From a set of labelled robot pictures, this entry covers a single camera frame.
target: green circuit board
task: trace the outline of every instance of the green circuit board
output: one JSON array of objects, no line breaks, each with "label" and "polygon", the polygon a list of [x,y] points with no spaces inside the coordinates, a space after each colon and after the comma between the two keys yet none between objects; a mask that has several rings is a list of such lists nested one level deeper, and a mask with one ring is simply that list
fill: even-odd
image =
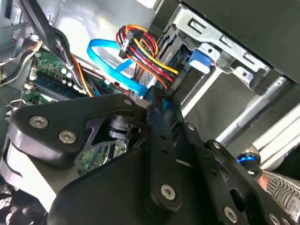
[{"label": "green circuit board", "polygon": [[40,105],[40,104],[49,103],[49,101],[45,97],[43,97],[39,91],[25,94],[23,99],[25,100],[25,102],[32,104],[32,105]]}]

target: black wire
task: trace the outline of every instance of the black wire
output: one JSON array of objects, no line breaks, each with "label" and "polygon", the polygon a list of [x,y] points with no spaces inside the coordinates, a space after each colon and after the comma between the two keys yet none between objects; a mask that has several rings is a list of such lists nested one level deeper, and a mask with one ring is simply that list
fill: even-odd
[{"label": "black wire", "polygon": [[29,26],[29,23],[25,23],[23,25],[19,35],[18,35],[16,44],[15,44],[15,52],[14,52],[13,57],[12,57],[13,59],[18,57],[19,54],[21,53],[23,43],[24,43],[24,40],[26,38],[26,31],[27,31],[28,26]]},{"label": "black wire", "polygon": [[18,74],[18,72],[20,71],[20,69],[22,69],[22,65],[23,65],[23,63],[25,62],[26,57],[27,57],[28,55],[30,55],[31,53],[32,53],[32,51],[25,52],[25,53],[21,56],[20,62],[19,62],[19,64],[18,64],[17,68],[14,70],[14,72],[13,72],[10,76],[8,76],[7,78],[3,79],[3,80],[1,81],[1,83],[6,83],[6,82],[9,82],[9,81],[11,81],[12,79],[14,79],[14,78],[17,76],[17,74]]},{"label": "black wire", "polygon": [[60,50],[60,54],[66,60],[66,64],[68,64],[71,67],[73,66],[73,68],[70,71],[73,75],[76,85],[80,88],[83,88],[83,83],[81,82],[79,73],[73,64],[73,60],[72,60],[72,56],[71,56],[71,52],[70,52],[70,44],[68,42],[68,39],[65,36],[65,34],[62,33],[59,29],[55,28],[55,32],[58,35],[57,36],[58,38],[56,41],[57,41],[57,47]]},{"label": "black wire", "polygon": [[103,87],[101,84],[98,83],[97,78],[90,75],[89,73],[86,72],[82,72],[82,73],[84,73],[84,75],[88,78],[87,80],[89,84],[92,86],[92,88],[97,90],[101,95],[110,94],[105,87]]}]

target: power cable bundle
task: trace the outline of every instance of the power cable bundle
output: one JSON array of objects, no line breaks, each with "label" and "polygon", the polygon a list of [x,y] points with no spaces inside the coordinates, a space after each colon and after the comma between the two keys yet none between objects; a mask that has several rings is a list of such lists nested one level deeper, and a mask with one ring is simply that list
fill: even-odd
[{"label": "power cable bundle", "polygon": [[145,28],[132,24],[123,26],[116,34],[116,41],[121,49],[119,56],[121,58],[127,57],[141,67],[136,79],[145,70],[155,76],[165,89],[168,89],[174,76],[179,72],[155,59],[158,53],[158,45]]}]

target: silver screw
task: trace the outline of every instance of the silver screw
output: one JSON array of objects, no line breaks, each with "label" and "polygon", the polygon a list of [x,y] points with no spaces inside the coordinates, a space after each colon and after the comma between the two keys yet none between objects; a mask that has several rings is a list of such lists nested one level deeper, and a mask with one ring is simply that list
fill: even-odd
[{"label": "silver screw", "polygon": [[281,217],[281,219],[285,225],[291,225],[290,222],[286,218]]},{"label": "silver screw", "polygon": [[48,120],[45,117],[42,116],[33,116],[29,119],[30,125],[32,125],[35,128],[45,128],[48,126]]},{"label": "silver screw", "polygon": [[280,221],[272,213],[269,214],[269,217],[274,225],[280,225]]},{"label": "silver screw", "polygon": [[238,217],[236,216],[235,212],[232,210],[232,208],[226,206],[224,208],[225,216],[234,224],[238,222]]},{"label": "silver screw", "polygon": [[220,145],[219,145],[217,142],[214,142],[214,146],[215,146],[217,149],[220,149]]},{"label": "silver screw", "polygon": [[160,191],[167,200],[173,201],[176,197],[174,189],[168,184],[163,184],[160,188]]},{"label": "silver screw", "polygon": [[125,99],[124,102],[125,102],[125,104],[127,104],[127,105],[132,105],[131,101],[129,101],[129,100],[127,100],[127,99]]},{"label": "silver screw", "polygon": [[61,131],[58,137],[65,144],[73,144],[76,141],[76,135],[72,131]]},{"label": "silver screw", "polygon": [[189,124],[187,127],[188,127],[190,130],[195,130],[195,128],[194,128],[191,124]]}]

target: capacitor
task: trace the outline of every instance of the capacitor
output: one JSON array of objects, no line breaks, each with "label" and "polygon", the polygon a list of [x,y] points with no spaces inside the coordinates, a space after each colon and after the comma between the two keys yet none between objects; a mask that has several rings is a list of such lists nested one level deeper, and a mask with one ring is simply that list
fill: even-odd
[{"label": "capacitor", "polygon": [[66,68],[61,68],[60,71],[61,71],[62,74],[66,74],[67,73],[67,69]]},{"label": "capacitor", "polygon": [[72,74],[70,72],[67,72],[66,76],[70,79],[72,77]]}]

